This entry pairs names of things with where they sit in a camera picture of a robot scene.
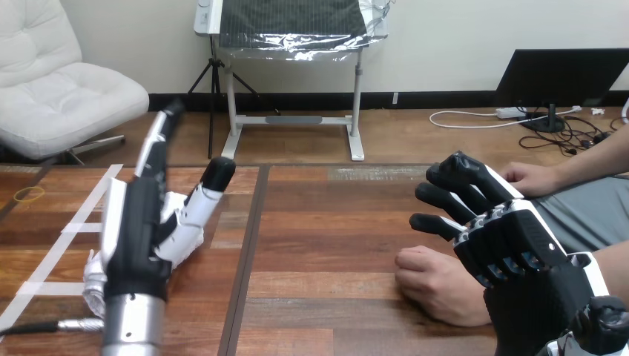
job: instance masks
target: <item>chair leg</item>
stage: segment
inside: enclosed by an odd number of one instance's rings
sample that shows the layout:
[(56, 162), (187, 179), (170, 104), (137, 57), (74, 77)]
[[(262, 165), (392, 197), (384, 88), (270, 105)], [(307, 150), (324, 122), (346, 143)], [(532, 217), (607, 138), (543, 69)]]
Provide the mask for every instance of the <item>chair leg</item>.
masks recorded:
[(125, 136), (124, 135), (120, 135), (120, 136), (114, 136), (114, 137), (108, 137), (106, 139), (98, 139), (96, 141), (92, 141), (92, 142), (88, 142), (85, 145), (82, 146), (76, 146), (75, 148), (71, 148), (68, 152), (76, 157), (77, 154), (82, 154), (84, 152), (87, 151), (92, 151), (94, 149), (97, 148), (101, 148), (104, 146), (109, 146), (112, 145), (114, 143), (125, 143)]
[(67, 152), (67, 154), (69, 154), (72, 158), (74, 158), (74, 160), (76, 160), (76, 161), (79, 163), (79, 165), (85, 165), (85, 163), (83, 163), (83, 161), (81, 161), (81, 159), (80, 159), (80, 158), (78, 158), (78, 157), (74, 154), (74, 152), (72, 152), (72, 150), (68, 151), (68, 152)]

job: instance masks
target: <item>chair cushion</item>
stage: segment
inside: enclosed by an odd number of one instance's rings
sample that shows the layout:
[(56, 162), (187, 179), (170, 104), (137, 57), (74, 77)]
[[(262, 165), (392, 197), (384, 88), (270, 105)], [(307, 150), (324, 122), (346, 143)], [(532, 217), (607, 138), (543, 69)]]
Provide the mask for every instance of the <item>chair cushion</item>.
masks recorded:
[(0, 0), (0, 88), (81, 61), (81, 48), (58, 0)]
[(148, 109), (144, 88), (122, 74), (73, 63), (0, 88), (0, 144), (39, 159), (72, 148)]

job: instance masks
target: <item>monitor stand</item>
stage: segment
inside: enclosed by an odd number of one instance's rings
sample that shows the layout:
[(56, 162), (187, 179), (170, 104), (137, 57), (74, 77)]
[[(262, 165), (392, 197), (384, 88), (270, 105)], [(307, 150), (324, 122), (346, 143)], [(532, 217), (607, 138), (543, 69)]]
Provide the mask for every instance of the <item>monitor stand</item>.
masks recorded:
[[(536, 121), (522, 122), (520, 125), (528, 128), (529, 130), (538, 132), (561, 132), (565, 129), (565, 121), (558, 117), (556, 114), (555, 104), (548, 105), (548, 117), (546, 119), (540, 119)], [(528, 113), (526, 117), (518, 119), (518, 121), (524, 121), (528, 119), (535, 119), (536, 117), (546, 116), (545, 113)]]

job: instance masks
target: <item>power strip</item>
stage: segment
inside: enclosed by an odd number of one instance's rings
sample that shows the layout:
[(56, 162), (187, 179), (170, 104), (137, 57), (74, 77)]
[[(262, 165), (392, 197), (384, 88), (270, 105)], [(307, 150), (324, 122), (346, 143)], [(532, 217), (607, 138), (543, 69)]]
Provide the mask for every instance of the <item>power strip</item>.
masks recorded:
[(495, 115), (501, 120), (525, 117), (527, 115), (526, 114), (527, 109), (520, 108), (520, 110), (518, 110), (518, 108), (499, 108), (499, 109), (495, 109)]

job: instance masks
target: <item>robotic hand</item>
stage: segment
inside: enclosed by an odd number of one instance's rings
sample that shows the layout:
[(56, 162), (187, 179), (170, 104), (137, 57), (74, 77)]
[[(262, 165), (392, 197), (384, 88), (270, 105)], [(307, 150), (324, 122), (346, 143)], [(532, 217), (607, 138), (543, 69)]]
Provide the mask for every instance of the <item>robotic hand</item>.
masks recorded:
[(629, 355), (629, 314), (608, 296), (591, 253), (566, 254), (531, 202), (461, 152), (426, 177), (416, 197), (455, 221), (414, 214), (410, 224), (454, 240), (461, 263), (486, 288), (497, 356)]
[[(151, 154), (154, 155), (163, 151), (164, 148), (160, 146), (165, 146), (182, 112), (182, 105), (175, 102), (157, 114), (140, 151), (135, 170), (136, 177), (142, 177), (145, 171), (149, 172), (148, 170), (153, 168), (149, 162), (150, 159), (154, 159), (150, 158)], [(203, 226), (214, 212), (234, 174), (234, 170), (235, 164), (231, 160), (226, 158), (213, 159), (201, 176), (200, 183), (188, 196), (172, 191), (165, 194), (160, 217), (161, 225), (157, 231), (159, 236), (157, 237), (155, 253), (161, 259), (171, 261), (172, 269), (175, 269), (197, 247), (203, 244)], [(109, 194), (118, 194), (118, 197), (112, 197), (113, 200), (120, 199), (122, 193), (114, 193), (114, 191), (121, 191), (122, 185), (124, 183), (113, 181)], [(110, 214), (108, 210), (105, 212), (105, 219), (107, 219), (107, 214)], [(115, 225), (113, 230), (110, 228), (103, 234), (109, 239), (115, 239), (109, 234), (116, 234)], [(83, 297), (91, 311), (100, 318), (105, 317), (104, 287), (107, 276), (104, 265), (102, 252), (94, 255), (92, 251), (83, 275), (85, 283)]]
[(198, 246), (202, 227), (235, 171), (230, 159), (213, 159), (182, 207), (160, 219), (167, 141), (182, 112), (175, 103), (157, 114), (136, 177), (128, 184), (112, 179), (106, 196), (99, 252), (106, 275), (102, 355), (159, 355), (174, 261), (181, 262)]

